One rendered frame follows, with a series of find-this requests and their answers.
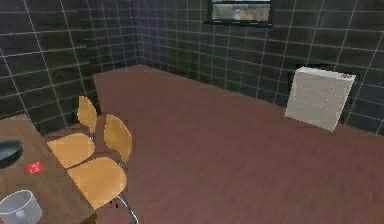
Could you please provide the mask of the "red charge card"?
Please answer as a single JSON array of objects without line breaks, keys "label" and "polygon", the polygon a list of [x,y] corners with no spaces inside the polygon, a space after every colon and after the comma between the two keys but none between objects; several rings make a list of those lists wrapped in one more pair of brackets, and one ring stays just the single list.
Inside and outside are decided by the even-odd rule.
[{"label": "red charge card", "polygon": [[43,165],[40,161],[31,163],[27,166],[30,175],[35,175],[43,170]]}]

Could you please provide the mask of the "black framed window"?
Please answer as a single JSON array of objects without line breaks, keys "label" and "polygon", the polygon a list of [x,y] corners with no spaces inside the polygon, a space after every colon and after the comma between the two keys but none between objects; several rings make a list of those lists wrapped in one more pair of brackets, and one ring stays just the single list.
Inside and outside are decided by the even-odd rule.
[{"label": "black framed window", "polygon": [[204,23],[269,28],[274,10],[275,0],[208,0]]}]

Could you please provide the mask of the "yellow wooden chair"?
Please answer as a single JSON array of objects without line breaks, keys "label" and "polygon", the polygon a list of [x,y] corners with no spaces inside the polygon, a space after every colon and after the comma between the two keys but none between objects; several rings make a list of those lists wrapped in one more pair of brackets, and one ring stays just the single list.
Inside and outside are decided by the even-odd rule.
[{"label": "yellow wooden chair", "polygon": [[97,124],[97,111],[90,99],[85,96],[80,96],[78,103],[78,120],[89,129],[90,135],[74,133],[48,142],[49,148],[64,168],[70,168],[83,162],[95,151],[93,139]]},{"label": "yellow wooden chair", "polygon": [[105,120],[104,142],[108,148],[119,153],[119,162],[99,157],[69,169],[68,174],[93,209],[119,199],[128,209],[133,223],[139,224],[123,193],[128,182],[123,167],[132,153],[132,135],[120,118],[107,114]]}]

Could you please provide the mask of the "white chest of drawers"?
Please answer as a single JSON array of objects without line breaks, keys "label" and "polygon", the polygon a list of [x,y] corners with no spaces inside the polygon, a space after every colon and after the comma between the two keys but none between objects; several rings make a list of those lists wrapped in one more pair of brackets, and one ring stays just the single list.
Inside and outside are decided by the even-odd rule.
[{"label": "white chest of drawers", "polygon": [[355,78],[318,68],[297,69],[285,116],[333,132]]}]

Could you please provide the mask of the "brown wooden table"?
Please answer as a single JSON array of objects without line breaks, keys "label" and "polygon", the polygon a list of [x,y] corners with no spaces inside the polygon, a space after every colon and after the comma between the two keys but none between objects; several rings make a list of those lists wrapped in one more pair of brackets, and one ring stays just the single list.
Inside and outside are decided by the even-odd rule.
[{"label": "brown wooden table", "polygon": [[[20,140],[23,153],[12,166],[0,169],[0,201],[30,190],[42,209],[38,224],[96,224],[95,210],[25,114],[0,120],[2,140]],[[37,161],[43,170],[30,175],[27,166]]]}]

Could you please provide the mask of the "black frying pan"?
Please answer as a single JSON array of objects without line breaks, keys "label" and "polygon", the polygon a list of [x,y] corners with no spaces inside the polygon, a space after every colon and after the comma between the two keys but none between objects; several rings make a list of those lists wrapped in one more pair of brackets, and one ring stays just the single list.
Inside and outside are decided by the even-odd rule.
[{"label": "black frying pan", "polygon": [[23,144],[20,140],[0,141],[0,169],[13,165],[23,153]]}]

